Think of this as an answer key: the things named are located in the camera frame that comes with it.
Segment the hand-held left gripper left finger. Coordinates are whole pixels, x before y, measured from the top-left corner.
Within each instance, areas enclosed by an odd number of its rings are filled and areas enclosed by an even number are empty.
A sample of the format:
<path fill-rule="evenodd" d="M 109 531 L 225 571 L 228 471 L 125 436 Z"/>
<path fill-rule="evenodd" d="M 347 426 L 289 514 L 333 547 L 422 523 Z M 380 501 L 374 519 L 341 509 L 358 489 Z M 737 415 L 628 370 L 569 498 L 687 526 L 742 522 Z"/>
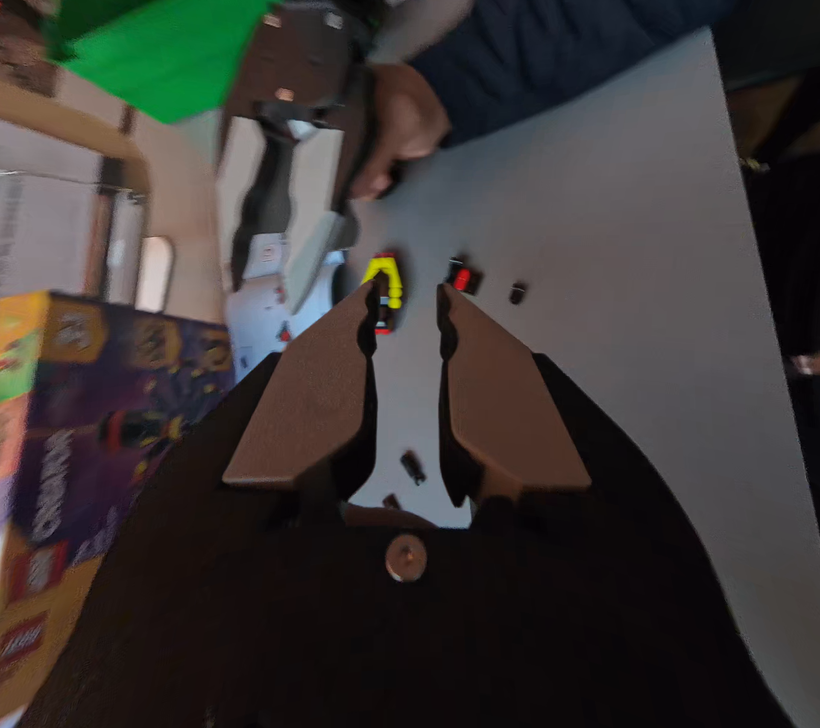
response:
<path fill-rule="evenodd" d="M 376 459 L 378 288 L 365 282 L 280 355 L 223 473 L 231 487 L 347 501 Z"/>

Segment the small black red lego assembly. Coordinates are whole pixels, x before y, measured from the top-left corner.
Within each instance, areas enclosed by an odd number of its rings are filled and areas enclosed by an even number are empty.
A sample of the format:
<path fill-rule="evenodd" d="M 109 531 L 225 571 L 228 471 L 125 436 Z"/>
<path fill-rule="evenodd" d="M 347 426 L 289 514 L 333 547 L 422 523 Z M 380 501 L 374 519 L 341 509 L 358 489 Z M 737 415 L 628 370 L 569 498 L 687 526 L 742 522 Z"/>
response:
<path fill-rule="evenodd" d="M 483 271 L 472 265 L 465 256 L 448 259 L 444 283 L 466 296 L 476 296 L 484 280 Z"/>

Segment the person's dark trousers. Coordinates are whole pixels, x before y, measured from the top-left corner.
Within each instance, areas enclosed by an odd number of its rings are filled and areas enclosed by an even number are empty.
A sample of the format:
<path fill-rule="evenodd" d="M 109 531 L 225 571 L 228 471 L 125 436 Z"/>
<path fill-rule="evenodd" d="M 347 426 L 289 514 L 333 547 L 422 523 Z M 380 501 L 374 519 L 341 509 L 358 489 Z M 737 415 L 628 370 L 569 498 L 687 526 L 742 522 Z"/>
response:
<path fill-rule="evenodd" d="M 744 190 L 818 517 L 819 156 L 747 171 Z"/>

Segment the person's right hand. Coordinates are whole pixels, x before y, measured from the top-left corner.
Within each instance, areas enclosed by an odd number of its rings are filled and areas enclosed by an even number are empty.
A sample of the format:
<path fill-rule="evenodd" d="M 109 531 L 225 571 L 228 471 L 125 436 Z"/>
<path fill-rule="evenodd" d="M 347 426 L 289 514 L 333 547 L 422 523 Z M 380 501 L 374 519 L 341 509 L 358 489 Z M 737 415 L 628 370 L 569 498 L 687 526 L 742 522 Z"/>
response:
<path fill-rule="evenodd" d="M 375 65 L 373 148 L 353 180 L 349 197 L 375 200 L 393 184 L 395 167 L 430 156 L 450 122 L 436 93 L 409 65 Z"/>

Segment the yellow black lego model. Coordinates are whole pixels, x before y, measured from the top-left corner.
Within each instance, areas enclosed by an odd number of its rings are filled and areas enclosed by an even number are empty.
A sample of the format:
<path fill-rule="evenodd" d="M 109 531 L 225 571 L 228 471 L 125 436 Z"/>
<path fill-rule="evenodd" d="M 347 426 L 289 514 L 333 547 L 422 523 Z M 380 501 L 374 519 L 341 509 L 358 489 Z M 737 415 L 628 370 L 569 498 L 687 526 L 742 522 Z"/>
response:
<path fill-rule="evenodd" d="M 394 251 L 376 253 L 368 262 L 362 283 L 375 282 L 379 292 L 379 307 L 375 334 L 387 336 L 395 332 L 404 306 L 404 283 Z"/>

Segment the lego set box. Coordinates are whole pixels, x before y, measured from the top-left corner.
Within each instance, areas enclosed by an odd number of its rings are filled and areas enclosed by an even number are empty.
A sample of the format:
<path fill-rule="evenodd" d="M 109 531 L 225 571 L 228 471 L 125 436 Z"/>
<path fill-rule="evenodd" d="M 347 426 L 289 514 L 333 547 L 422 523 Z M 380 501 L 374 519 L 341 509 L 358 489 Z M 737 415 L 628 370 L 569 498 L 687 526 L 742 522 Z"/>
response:
<path fill-rule="evenodd" d="M 233 385 L 223 325 L 57 292 L 2 298 L 2 726 L 62 651 L 162 456 Z"/>

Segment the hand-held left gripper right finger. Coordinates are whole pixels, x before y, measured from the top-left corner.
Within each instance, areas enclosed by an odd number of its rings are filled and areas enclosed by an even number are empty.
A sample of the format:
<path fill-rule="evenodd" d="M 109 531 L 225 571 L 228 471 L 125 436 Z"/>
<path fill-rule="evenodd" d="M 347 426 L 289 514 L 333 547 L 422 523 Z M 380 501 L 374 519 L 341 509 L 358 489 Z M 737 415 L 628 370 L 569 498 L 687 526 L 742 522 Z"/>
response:
<path fill-rule="evenodd" d="M 456 507 L 580 493 L 591 477 L 531 350 L 451 285 L 437 288 L 439 467 Z"/>

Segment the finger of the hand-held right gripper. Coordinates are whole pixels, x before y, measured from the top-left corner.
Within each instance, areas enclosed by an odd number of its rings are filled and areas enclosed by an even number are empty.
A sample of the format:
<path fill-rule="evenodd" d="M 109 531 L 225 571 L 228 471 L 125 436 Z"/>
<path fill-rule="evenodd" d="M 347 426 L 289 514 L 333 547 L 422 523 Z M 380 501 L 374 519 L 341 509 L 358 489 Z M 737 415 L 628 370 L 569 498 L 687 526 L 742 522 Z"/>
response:
<path fill-rule="evenodd" d="M 284 235 L 291 220 L 293 141 L 259 122 L 230 127 L 230 292 L 241 289 L 252 240 Z"/>
<path fill-rule="evenodd" d="M 326 257 L 355 246 L 359 221 L 354 212 L 324 210 L 320 214 L 295 214 L 285 236 L 289 254 L 284 263 L 287 310 L 295 314 L 312 291 Z"/>

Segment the open instruction booklet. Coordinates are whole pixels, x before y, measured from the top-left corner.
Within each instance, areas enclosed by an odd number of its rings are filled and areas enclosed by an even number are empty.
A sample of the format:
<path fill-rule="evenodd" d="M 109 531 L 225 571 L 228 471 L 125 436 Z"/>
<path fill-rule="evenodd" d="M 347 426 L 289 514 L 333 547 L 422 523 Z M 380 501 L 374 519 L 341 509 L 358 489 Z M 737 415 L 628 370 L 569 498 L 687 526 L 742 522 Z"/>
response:
<path fill-rule="evenodd" d="M 269 354 L 282 353 L 334 305 L 334 280 L 346 261 L 345 251 L 332 251 L 325 257 L 298 311 L 291 311 L 285 303 L 282 272 L 288 251 L 281 233 L 254 236 L 240 288 L 226 299 L 225 316 L 237 382 Z"/>

